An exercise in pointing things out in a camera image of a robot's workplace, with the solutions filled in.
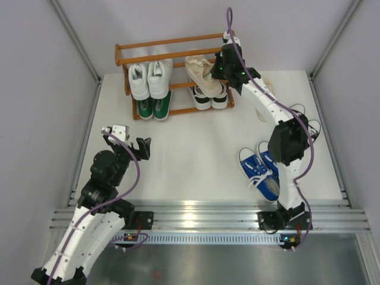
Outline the beige sneaker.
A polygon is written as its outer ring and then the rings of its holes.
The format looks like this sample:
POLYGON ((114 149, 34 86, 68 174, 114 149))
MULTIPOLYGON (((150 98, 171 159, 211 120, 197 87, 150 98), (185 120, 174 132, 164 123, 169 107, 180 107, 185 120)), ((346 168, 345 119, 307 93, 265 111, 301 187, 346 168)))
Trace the beige sneaker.
POLYGON ((258 86, 255 86, 255 106, 258 110, 258 113, 272 126, 278 124, 278 105, 277 98, 270 89, 267 87, 265 82, 262 79, 255 80, 258 86))
POLYGON ((222 83, 211 75, 213 66, 204 55, 187 56, 185 58, 185 69, 188 77, 209 98, 216 98, 224 94, 222 83))

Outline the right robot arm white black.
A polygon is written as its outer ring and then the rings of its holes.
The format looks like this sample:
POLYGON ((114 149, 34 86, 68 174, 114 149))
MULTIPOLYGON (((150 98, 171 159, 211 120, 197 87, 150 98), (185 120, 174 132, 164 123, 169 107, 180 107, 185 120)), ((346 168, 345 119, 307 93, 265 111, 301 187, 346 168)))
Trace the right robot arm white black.
POLYGON ((314 147, 307 117, 297 115, 280 103, 266 88, 260 74, 254 68, 245 66, 241 47, 236 43, 235 37, 225 41, 216 53, 211 74, 215 79, 227 80, 229 86, 253 103, 273 127, 268 152, 278 169, 280 193, 275 211, 278 224, 282 228, 291 229, 300 221, 310 231, 311 206, 298 185, 298 180, 306 175, 300 172, 304 152, 307 148, 314 147))

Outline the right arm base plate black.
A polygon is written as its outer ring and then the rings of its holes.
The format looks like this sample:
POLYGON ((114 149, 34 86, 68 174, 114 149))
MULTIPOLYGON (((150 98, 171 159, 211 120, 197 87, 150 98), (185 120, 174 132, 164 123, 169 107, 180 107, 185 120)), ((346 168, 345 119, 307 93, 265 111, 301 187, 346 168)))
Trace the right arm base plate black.
POLYGON ((277 211, 260 211, 257 217, 260 230, 269 234, 277 233, 279 230, 306 231, 313 229, 308 212, 296 217, 292 221, 283 220, 277 211))

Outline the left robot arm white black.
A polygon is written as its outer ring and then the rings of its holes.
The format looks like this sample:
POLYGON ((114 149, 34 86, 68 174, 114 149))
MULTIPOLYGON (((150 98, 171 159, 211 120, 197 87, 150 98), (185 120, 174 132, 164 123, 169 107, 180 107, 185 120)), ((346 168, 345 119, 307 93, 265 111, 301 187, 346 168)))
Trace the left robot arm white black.
POLYGON ((131 162, 150 158, 151 138, 137 138, 138 148, 114 135, 103 138, 111 149, 94 156, 90 179, 60 244, 48 262, 31 274, 38 284, 86 284, 111 239, 135 223, 135 206, 118 194, 117 187, 131 162))

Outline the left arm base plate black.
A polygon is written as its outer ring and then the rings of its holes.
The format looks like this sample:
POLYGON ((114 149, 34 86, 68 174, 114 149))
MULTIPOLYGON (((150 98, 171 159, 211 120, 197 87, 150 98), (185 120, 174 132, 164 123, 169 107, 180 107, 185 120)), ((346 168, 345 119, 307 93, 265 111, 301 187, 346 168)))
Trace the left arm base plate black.
POLYGON ((153 211, 135 211, 125 219, 124 230, 151 230, 154 221, 153 211))

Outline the black white sneaker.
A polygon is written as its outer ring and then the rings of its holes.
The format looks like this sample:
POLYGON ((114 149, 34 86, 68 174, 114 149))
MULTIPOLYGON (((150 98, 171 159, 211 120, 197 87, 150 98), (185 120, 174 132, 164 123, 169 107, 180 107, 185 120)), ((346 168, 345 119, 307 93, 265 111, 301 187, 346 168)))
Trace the black white sneaker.
POLYGON ((227 91, 223 90, 218 96, 211 99, 211 107, 213 109, 225 109, 228 105, 227 91))
POLYGON ((197 85, 190 87, 189 93, 198 110, 207 110, 211 107, 211 99, 207 97, 197 85))

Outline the green sneaker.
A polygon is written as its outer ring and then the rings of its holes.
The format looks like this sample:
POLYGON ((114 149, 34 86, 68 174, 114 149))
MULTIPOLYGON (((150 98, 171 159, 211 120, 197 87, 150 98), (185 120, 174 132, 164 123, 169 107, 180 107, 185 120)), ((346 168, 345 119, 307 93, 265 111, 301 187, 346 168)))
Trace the green sneaker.
POLYGON ((153 118, 153 99, 151 97, 145 100, 137 101, 137 110, 142 120, 148 121, 153 118))
POLYGON ((169 90, 163 99, 153 99, 153 116, 158 121, 164 121, 169 116, 172 91, 169 90))

